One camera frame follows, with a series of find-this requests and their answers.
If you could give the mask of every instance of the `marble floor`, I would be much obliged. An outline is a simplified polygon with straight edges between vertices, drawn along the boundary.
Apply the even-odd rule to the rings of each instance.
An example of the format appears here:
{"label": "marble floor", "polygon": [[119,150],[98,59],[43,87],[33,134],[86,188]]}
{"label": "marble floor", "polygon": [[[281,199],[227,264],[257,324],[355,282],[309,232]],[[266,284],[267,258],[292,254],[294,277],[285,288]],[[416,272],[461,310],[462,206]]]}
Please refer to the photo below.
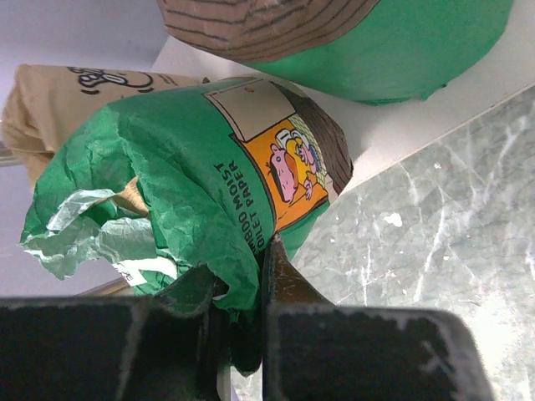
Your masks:
{"label": "marble floor", "polygon": [[[535,400],[535,88],[357,186],[293,264],[327,298],[471,329],[496,400]],[[261,374],[233,375],[243,401]]]}

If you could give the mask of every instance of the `package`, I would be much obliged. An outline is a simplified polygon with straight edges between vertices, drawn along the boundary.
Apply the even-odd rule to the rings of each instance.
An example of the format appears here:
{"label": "package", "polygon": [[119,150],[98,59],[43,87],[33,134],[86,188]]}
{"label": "package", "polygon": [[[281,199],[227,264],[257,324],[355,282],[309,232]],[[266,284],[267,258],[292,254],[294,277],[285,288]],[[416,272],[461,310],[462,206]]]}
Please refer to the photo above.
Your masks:
{"label": "package", "polygon": [[196,84],[177,75],[24,64],[3,110],[3,141],[34,185],[67,138],[107,103]]}
{"label": "package", "polygon": [[200,50],[369,104],[425,99],[491,49],[512,0],[158,0]]}
{"label": "package", "polygon": [[206,263],[229,286],[217,306],[252,310],[270,238],[280,232],[291,256],[352,168],[340,127],[286,82],[134,96],[106,105],[55,155],[21,242],[60,279],[104,257],[137,294]]}

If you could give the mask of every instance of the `black logo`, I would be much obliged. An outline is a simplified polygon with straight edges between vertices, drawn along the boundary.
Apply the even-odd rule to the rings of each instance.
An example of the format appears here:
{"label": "black logo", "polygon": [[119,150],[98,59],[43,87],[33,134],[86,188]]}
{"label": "black logo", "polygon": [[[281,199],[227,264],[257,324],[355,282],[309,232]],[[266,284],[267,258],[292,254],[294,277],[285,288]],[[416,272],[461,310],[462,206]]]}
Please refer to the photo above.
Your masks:
{"label": "black logo", "polygon": [[144,84],[135,85],[131,84],[128,79],[125,78],[126,74],[124,73],[108,74],[103,69],[80,69],[78,67],[67,68],[69,71],[78,75],[78,83],[86,88],[80,90],[80,92],[84,94],[99,94],[100,91],[94,88],[101,84],[126,86],[128,88],[137,89],[137,91],[141,94],[147,94],[154,90],[154,88],[152,88],[154,79],[149,74],[138,73],[145,75],[147,77],[147,81]]}

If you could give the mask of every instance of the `green wrapped roll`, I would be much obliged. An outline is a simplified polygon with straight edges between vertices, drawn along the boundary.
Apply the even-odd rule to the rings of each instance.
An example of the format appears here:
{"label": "green wrapped roll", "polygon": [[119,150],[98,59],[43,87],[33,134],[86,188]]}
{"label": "green wrapped roll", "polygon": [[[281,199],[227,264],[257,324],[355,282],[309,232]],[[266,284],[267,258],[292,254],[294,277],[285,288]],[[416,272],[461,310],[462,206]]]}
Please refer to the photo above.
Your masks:
{"label": "green wrapped roll", "polygon": [[286,83],[228,79],[105,106],[37,181],[23,248],[64,279],[106,258],[137,294],[206,263],[217,306],[251,311],[256,257],[289,253],[349,182],[341,129]]}
{"label": "green wrapped roll", "polygon": [[188,10],[186,3],[160,0],[175,38],[368,104],[426,99],[487,54],[512,6],[512,0],[231,0],[214,19],[209,8],[189,2]]}

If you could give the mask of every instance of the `white wall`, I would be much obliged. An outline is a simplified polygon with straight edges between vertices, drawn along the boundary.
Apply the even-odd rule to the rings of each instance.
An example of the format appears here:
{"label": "white wall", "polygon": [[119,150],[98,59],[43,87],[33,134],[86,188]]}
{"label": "white wall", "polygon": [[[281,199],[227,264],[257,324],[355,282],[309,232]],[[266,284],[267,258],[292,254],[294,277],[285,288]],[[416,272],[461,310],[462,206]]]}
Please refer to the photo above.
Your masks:
{"label": "white wall", "polygon": [[[149,70],[167,38],[156,0],[2,0],[0,107],[21,63]],[[119,278],[87,263],[61,282],[17,247],[32,194],[22,166],[0,168],[0,297],[73,295]]]}

